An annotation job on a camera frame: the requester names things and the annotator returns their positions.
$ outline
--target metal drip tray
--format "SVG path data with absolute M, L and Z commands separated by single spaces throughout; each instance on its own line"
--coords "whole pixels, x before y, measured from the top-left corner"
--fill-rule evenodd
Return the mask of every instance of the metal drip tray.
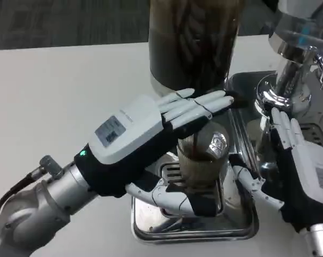
M 230 112 L 217 117 L 216 120 L 226 127 L 229 138 L 236 138 L 235 130 L 231 127 L 233 124 L 230 122 Z M 239 153 L 240 148 L 238 143 L 233 142 L 229 152 Z M 149 171 L 162 176 L 167 182 L 186 187 L 179 173 L 178 157 L 173 153 L 164 155 L 149 167 Z M 215 198 L 216 217 L 180 217 L 132 198 L 131 222 L 135 237 L 151 243 L 178 243 L 248 239 L 257 233 L 259 221 L 254 203 L 241 184 L 235 181 L 228 161 L 220 171 L 220 179 L 214 186 L 187 190 Z

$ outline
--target robotic hand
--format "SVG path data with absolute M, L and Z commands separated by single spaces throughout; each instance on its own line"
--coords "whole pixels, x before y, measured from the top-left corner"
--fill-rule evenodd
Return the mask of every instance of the robotic hand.
M 157 102 L 148 96 L 137 98 L 109 117 L 63 169 L 45 156 L 40 167 L 0 200 L 0 257 L 30 256 L 97 195 L 119 198 L 128 193 L 180 215 L 214 216 L 214 201 L 166 185 L 145 171 L 178 139 L 198 132 L 214 115 L 245 105 L 232 92 L 186 99 L 193 93 L 194 89 L 184 89 Z M 47 172 L 51 174 L 48 181 L 22 191 Z
M 284 221 L 304 234 L 310 253 L 323 256 L 323 147 L 305 141 L 298 121 L 290 121 L 277 108 L 272 109 L 271 125 L 282 183 L 280 199 L 263 192 L 265 180 L 254 176 L 238 155 L 231 155 L 229 161 L 252 196 L 280 210 Z

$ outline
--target robotic finger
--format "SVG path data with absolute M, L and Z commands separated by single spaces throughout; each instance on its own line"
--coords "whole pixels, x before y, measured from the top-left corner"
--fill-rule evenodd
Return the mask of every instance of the robotic finger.
M 273 198 L 262 191 L 262 186 L 265 183 L 265 180 L 259 177 L 253 178 L 253 173 L 238 154 L 229 155 L 229 162 L 236 179 L 241 182 L 243 187 L 253 196 L 254 199 L 267 203 L 276 211 L 279 211 L 283 207 L 283 201 Z
M 215 199 L 188 193 L 184 188 L 167 184 L 163 178 L 147 171 L 137 181 L 126 185 L 125 189 L 141 201 L 180 216 L 214 217 L 217 213 Z

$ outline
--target stainless steel tray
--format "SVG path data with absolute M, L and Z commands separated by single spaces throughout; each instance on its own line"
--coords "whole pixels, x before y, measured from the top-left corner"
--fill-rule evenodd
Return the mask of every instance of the stainless steel tray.
M 237 142 L 232 113 L 216 117 L 229 133 L 231 145 L 229 153 L 240 153 L 244 147 Z M 166 180 L 165 167 L 177 167 L 177 156 L 168 153 L 150 171 Z M 254 203 L 241 184 L 234 180 L 231 166 L 227 162 L 221 170 L 220 180 L 214 189 L 217 199 L 217 216 L 179 217 L 169 215 L 164 210 L 132 198 L 131 225 L 136 238 L 150 243 L 178 243 L 183 241 L 237 240 L 253 237 L 259 229 L 259 221 Z

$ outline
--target white robotic hand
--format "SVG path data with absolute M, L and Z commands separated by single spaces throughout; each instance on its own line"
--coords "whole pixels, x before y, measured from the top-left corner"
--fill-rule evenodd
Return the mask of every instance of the white robotic hand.
M 233 92 L 215 91 L 195 99 L 188 88 L 157 102 L 141 96 L 109 117 L 74 162 L 92 190 L 101 196 L 128 193 L 179 214 L 215 216 L 216 203 L 168 185 L 145 168 L 172 150 L 178 139 L 198 131 L 215 115 L 246 102 Z
M 304 139 L 296 119 L 273 108 L 270 141 L 276 152 L 281 200 L 262 191 L 263 178 L 249 171 L 238 155 L 229 157 L 238 180 L 256 199 L 280 210 L 297 232 L 323 223 L 323 147 Z

